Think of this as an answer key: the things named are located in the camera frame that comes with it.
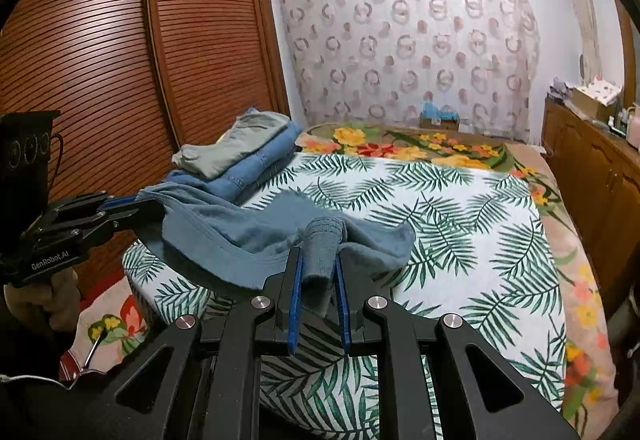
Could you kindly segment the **left hand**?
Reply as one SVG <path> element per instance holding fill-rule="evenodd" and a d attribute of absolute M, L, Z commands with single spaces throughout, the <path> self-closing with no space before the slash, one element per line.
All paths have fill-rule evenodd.
<path fill-rule="evenodd" d="M 6 307 L 23 323 L 47 323 L 52 330 L 75 330 L 80 313 L 78 275 L 67 268 L 52 275 L 49 282 L 15 287 L 3 286 Z"/>

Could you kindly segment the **black sleeved left forearm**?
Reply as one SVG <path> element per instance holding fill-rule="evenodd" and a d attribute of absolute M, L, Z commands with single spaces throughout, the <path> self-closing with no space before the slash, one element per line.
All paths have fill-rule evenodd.
<path fill-rule="evenodd" d="M 119 439 L 113 413 L 98 399 L 110 379 L 82 374 L 60 382 L 60 360 L 75 335 L 10 318 L 1 323 L 3 439 Z"/>

